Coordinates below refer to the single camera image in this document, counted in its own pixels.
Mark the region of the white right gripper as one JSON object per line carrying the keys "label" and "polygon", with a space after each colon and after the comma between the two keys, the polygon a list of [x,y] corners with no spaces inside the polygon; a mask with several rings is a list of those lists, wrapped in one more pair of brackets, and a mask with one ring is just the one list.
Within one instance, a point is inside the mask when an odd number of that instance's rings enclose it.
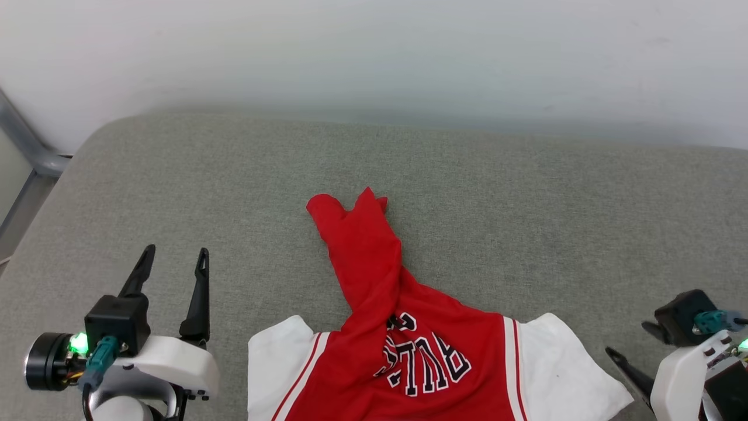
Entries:
{"label": "white right gripper", "polygon": [[[670,345],[670,334],[659,323],[644,320],[641,327],[657,341]],[[679,347],[660,363],[655,379],[612,347],[606,347],[605,352],[645,405],[652,408],[657,421],[707,421],[703,400],[708,371],[729,357],[742,360],[748,369],[748,339],[737,344],[726,330],[699,346]]]}

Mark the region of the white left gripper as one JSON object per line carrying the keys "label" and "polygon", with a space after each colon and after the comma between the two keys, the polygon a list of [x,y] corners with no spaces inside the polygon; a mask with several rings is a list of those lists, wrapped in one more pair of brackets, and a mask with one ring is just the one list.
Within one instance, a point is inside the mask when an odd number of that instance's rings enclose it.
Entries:
{"label": "white left gripper", "polygon": [[[150,277],[157,246],[149,244],[120,290],[120,298],[142,293]],[[209,251],[201,248],[195,267],[195,285],[187,316],[180,323],[180,339],[150,336],[135,357],[119,357],[110,368],[110,391],[138,399],[153,399],[174,405],[174,387],[189,395],[216,397],[221,375],[207,346],[210,338]]]}

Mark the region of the red and white jersey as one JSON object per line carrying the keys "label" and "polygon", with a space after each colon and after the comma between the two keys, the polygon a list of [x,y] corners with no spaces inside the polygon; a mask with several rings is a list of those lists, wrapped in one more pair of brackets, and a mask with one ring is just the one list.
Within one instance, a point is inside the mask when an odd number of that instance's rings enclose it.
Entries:
{"label": "red and white jersey", "polygon": [[387,199],[307,211],[352,314],[333,332],[293,315],[248,342],[248,421],[610,421],[631,404],[572,329],[465,306],[403,266]]}

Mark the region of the black right motor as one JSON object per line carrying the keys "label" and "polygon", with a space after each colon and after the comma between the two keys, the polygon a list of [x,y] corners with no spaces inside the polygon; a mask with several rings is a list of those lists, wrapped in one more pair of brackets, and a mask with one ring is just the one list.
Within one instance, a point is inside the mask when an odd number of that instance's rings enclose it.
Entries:
{"label": "black right motor", "polygon": [[748,421],[748,369],[729,357],[714,365],[704,383],[707,421]]}

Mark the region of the black cylindrical left motor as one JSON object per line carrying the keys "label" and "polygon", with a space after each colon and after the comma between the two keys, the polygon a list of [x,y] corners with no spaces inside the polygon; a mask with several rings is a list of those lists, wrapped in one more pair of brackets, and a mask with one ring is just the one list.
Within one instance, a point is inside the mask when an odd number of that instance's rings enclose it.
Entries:
{"label": "black cylindrical left motor", "polygon": [[43,333],[36,338],[24,364],[24,378],[31,390],[59,392],[67,388],[67,354],[71,333]]}

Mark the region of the grey fabric sofa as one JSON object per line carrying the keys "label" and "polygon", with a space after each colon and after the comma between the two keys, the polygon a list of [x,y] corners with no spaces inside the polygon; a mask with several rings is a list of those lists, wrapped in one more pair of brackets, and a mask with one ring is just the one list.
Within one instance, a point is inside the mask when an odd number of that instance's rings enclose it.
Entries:
{"label": "grey fabric sofa", "polygon": [[748,151],[281,122],[124,118],[75,153],[0,277],[0,421],[79,421],[81,397],[33,392],[43,332],[78,332],[157,245],[143,290],[157,335],[189,308],[209,250],[219,395],[195,421],[247,421],[247,345],[292,315],[336,330],[350,309],[306,210],[389,199],[404,266],[462,303],[522,322],[551,312],[614,376],[670,352],[641,328],[681,291],[748,315]]}

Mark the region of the grey metal frame post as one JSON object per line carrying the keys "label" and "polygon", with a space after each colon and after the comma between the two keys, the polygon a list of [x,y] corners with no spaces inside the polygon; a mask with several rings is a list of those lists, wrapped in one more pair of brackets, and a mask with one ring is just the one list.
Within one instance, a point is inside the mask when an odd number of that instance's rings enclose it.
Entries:
{"label": "grey metal frame post", "polygon": [[54,154],[35,136],[2,89],[0,89],[0,130],[15,144],[39,175],[59,178],[70,163],[69,157]]}

